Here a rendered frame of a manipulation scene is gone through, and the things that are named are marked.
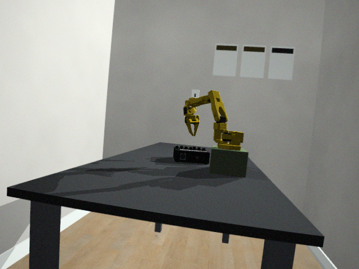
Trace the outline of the black lighting desk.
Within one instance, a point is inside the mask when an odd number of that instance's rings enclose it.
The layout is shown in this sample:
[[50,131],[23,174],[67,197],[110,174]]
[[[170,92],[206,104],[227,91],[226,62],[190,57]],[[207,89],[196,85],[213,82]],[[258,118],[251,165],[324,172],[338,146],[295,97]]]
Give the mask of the black lighting desk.
[[175,162],[209,164],[210,153],[205,148],[175,146],[173,157]]

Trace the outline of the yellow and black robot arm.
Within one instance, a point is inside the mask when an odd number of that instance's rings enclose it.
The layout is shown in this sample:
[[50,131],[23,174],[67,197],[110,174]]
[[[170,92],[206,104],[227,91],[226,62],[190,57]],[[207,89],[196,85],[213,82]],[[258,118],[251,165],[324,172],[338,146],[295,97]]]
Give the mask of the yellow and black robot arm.
[[[196,112],[197,106],[208,104],[208,103],[211,103],[211,109],[213,112],[214,120],[216,121],[214,122],[214,127],[213,127],[214,129],[213,140],[216,143],[218,143],[218,145],[223,144],[223,145],[219,145],[218,148],[226,149],[226,150],[241,150],[240,144],[242,141],[241,136],[243,133],[227,130],[226,122],[228,121],[228,118],[218,91],[211,90],[208,92],[208,95],[201,96],[199,98],[189,98],[189,100],[186,100],[185,106],[183,108],[183,115],[190,115],[190,114],[193,115]],[[190,106],[192,106],[193,108]],[[219,113],[221,117],[219,116]],[[222,140],[221,140],[221,133],[223,133]]]

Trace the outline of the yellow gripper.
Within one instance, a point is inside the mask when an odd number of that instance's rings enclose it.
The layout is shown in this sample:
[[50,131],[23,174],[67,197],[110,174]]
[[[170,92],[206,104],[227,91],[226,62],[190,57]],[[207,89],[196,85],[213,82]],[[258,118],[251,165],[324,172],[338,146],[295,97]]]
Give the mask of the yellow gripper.
[[[195,136],[196,132],[197,132],[197,128],[199,126],[199,116],[198,115],[192,115],[192,114],[186,115],[185,116],[185,123],[187,125],[188,131],[190,132],[190,134],[192,136]],[[194,124],[194,134],[192,132],[190,124]]]

